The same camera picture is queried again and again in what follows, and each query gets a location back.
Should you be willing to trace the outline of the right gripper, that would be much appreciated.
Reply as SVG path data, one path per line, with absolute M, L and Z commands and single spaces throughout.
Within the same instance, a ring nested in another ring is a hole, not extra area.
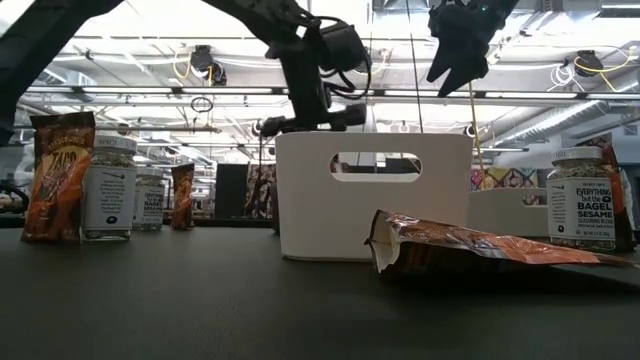
M 429 11 L 431 35 L 448 43 L 461 42 L 465 47 L 486 51 L 501 28 L 500 0 L 442 0 Z M 485 57 L 476 51 L 439 47 L 432 61 L 427 81 L 433 83 L 447 70 L 438 96 L 447 97 L 472 80 L 488 72 Z

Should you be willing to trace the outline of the white plastic bin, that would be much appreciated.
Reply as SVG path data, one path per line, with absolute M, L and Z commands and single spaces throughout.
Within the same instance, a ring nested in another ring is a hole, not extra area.
M 377 211 L 463 225 L 473 141 L 461 134 L 298 132 L 275 140 L 282 254 L 368 261 Z M 340 153 L 413 154 L 413 174 L 333 173 Z

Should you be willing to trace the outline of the orange taco seasoning packet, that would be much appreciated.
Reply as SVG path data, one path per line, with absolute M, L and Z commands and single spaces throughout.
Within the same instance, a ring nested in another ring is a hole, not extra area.
M 632 252 L 635 249 L 636 241 L 628 218 L 623 181 L 613 149 L 612 135 L 610 133 L 603 134 L 592 138 L 591 141 L 594 146 L 602 149 L 603 164 L 611 181 L 616 233 L 615 251 L 619 253 Z
M 21 240 L 80 241 L 83 179 L 93 156 L 91 112 L 33 116 L 34 179 Z
M 640 264 L 617 256 L 382 210 L 375 213 L 365 244 L 371 250 L 378 274 L 388 278 L 470 276 L 555 265 L 640 270 Z
M 173 230 L 189 230 L 193 227 L 191 193 L 194 170 L 194 164 L 172 168 L 174 197 L 171 228 Z

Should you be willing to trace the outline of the white-lidded bagel seasoning jar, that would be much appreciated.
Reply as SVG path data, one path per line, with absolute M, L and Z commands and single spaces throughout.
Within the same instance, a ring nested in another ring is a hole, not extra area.
M 165 187 L 159 170 L 139 168 L 136 175 L 133 229 L 160 231 L 163 226 Z
M 552 165 L 546 182 L 550 242 L 586 251 L 613 251 L 613 192 L 602 149 L 557 150 L 552 154 Z
M 83 186 L 81 239 L 85 242 L 131 238 L 137 166 L 134 140 L 97 135 Z

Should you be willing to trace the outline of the colourful patterned panel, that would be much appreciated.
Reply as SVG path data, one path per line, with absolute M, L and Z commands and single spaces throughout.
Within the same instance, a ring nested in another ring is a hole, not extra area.
M 536 168 L 488 167 L 472 169 L 470 190 L 490 190 L 494 188 L 537 188 L 538 170 Z

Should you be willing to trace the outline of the black upright panel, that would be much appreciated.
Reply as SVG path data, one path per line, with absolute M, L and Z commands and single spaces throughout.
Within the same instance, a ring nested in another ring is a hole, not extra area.
M 246 164 L 219 164 L 215 184 L 215 219 L 233 219 L 244 216 L 247 194 L 248 166 Z

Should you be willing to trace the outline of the light grey plastic bin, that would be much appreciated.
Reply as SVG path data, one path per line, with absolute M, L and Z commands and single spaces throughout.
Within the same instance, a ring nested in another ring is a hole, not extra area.
M 529 206 L 524 202 L 528 196 L 546 195 L 545 188 L 494 188 L 470 192 L 466 225 L 496 235 L 547 238 L 547 206 Z

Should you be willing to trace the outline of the black table mat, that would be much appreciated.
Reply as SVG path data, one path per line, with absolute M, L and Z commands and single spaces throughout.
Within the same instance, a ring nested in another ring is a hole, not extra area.
M 588 271 L 381 279 L 268 230 L 26 244 L 0 230 L 0 360 L 640 360 L 640 289 Z

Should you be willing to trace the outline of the silver air duct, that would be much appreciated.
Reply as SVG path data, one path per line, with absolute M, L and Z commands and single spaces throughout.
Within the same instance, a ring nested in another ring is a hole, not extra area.
M 500 134 L 490 142 L 493 148 L 516 143 L 531 143 L 570 127 L 608 115 L 615 107 L 640 105 L 640 95 L 614 100 L 589 100 L 567 108 L 555 108 L 535 116 L 515 128 Z

